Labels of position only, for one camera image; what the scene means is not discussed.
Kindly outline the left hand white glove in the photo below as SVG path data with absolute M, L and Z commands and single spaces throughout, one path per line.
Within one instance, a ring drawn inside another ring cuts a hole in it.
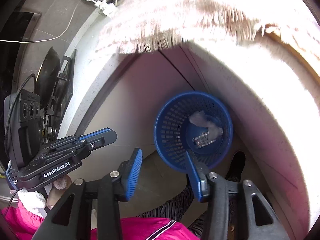
M 71 184 L 71 178 L 65 175 L 45 186 L 44 193 L 40 193 L 40 191 L 28 192 L 26 189 L 21 189 L 17 193 L 18 207 L 23 207 L 33 215 L 45 218 L 48 213 L 46 209 L 51 210 Z

